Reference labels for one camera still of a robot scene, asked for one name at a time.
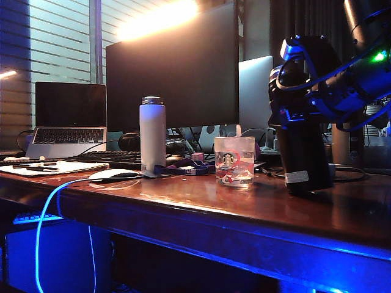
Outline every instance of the computer mouse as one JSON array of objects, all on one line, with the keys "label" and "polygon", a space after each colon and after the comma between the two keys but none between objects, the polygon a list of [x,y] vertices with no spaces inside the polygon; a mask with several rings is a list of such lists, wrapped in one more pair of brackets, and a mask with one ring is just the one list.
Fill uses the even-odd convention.
[{"label": "computer mouse", "polygon": [[137,176],[141,177],[142,175],[128,169],[107,169],[92,174],[89,179],[103,183],[132,179]]}]

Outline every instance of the green light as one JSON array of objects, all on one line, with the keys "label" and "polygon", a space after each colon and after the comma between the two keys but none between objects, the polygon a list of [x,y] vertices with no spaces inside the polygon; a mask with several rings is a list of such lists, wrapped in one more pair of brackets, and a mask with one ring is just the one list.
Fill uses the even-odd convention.
[{"label": "green light", "polygon": [[378,52],[378,54],[374,56],[374,58],[372,58],[372,62],[381,62],[386,58],[387,58],[387,52],[383,50],[381,52]]}]

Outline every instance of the blue lanyard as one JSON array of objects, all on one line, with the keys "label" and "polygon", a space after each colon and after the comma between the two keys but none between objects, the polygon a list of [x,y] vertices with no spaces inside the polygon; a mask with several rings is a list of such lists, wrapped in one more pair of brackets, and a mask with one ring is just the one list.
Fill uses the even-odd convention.
[{"label": "blue lanyard", "polygon": [[214,172],[214,162],[204,163],[199,160],[192,160],[189,158],[182,159],[168,167],[156,165],[153,173],[171,174],[171,175],[205,175],[209,172]]}]

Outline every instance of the wooden desk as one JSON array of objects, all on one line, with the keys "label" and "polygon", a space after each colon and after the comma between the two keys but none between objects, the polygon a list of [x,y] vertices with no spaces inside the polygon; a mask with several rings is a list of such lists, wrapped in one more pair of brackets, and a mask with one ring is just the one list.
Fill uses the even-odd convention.
[{"label": "wooden desk", "polygon": [[[1,174],[0,198],[42,208],[55,186],[90,174]],[[279,178],[257,175],[245,191],[210,175],[76,183],[49,211],[303,287],[389,292],[390,207],[388,176],[300,198]]]}]

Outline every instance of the water bottle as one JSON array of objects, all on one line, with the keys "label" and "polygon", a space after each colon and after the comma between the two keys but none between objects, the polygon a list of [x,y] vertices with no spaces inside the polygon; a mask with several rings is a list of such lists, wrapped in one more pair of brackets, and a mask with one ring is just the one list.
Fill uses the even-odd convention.
[{"label": "water bottle", "polygon": [[166,165],[166,107],[163,99],[145,96],[140,105],[141,170]]}]

